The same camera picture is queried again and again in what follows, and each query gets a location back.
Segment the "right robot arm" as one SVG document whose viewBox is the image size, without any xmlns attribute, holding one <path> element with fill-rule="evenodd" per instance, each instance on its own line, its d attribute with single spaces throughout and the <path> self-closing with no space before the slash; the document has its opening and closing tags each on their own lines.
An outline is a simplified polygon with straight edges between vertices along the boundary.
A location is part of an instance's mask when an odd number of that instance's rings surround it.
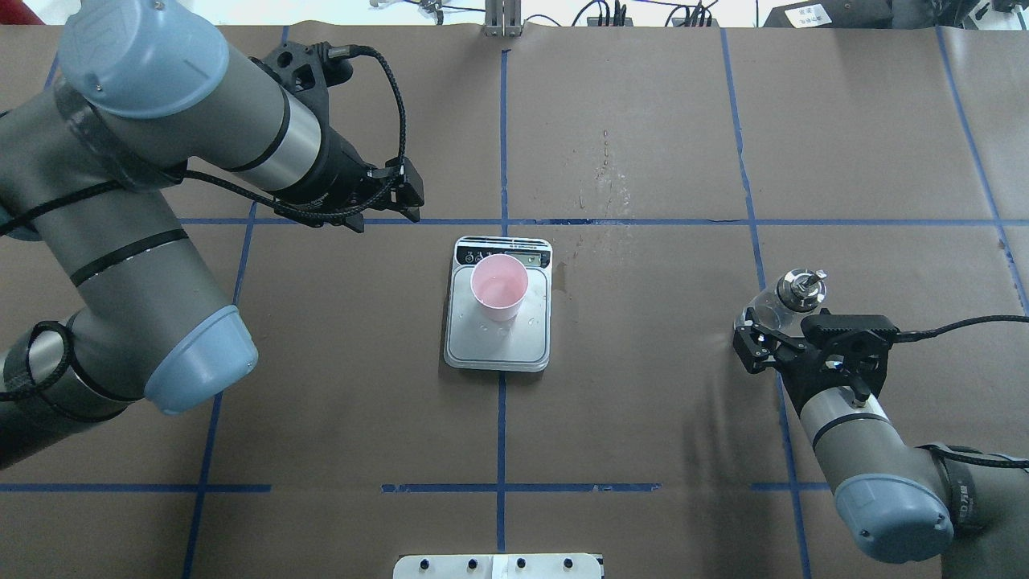
<svg viewBox="0 0 1029 579">
<path fill-rule="evenodd" d="M 820 312 L 799 337 L 737 322 L 745 369 L 772 368 L 801 419 L 838 516 L 865 556 L 887 564 L 941 557 L 945 578 L 1028 575 L 1025 458 L 934 442 L 908 445 L 879 403 L 894 343 L 937 337 L 888 318 Z"/>
</svg>

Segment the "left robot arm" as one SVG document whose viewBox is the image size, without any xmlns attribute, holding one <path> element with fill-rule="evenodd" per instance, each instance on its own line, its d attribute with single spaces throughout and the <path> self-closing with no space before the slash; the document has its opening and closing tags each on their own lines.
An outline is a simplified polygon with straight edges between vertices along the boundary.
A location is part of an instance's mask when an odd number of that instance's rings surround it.
<svg viewBox="0 0 1029 579">
<path fill-rule="evenodd" d="M 379 63 L 398 151 L 365 162 L 330 124 L 351 61 Z M 367 209 L 418 221 L 407 111 L 368 45 L 285 41 L 242 55 L 176 1 L 84 1 L 64 26 L 61 73 L 2 114 L 2 234 L 43 241 L 82 309 L 41 320 L 2 355 L 2 465 L 121 415 L 178 415 L 243 379 L 252 337 L 162 193 L 185 179 L 301 226 L 360 233 Z"/>
</svg>

